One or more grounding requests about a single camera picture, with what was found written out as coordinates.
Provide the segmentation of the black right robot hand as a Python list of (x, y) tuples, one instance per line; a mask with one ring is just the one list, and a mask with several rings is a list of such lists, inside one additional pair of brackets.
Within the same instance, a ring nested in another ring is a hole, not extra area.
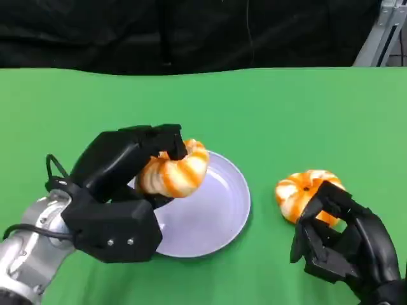
[(395, 246), (381, 218), (324, 181), (296, 222), (290, 261), (326, 282), (345, 283), (360, 304), (406, 304)]

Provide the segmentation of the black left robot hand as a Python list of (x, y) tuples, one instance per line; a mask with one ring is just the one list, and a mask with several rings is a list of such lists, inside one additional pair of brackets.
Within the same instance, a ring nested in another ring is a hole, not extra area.
[(172, 195), (147, 194), (128, 183), (147, 166), (152, 157), (168, 153), (171, 160), (186, 156), (181, 125), (137, 125), (100, 133), (83, 151), (70, 180), (85, 188), (99, 203), (147, 200), (153, 208), (172, 201)]

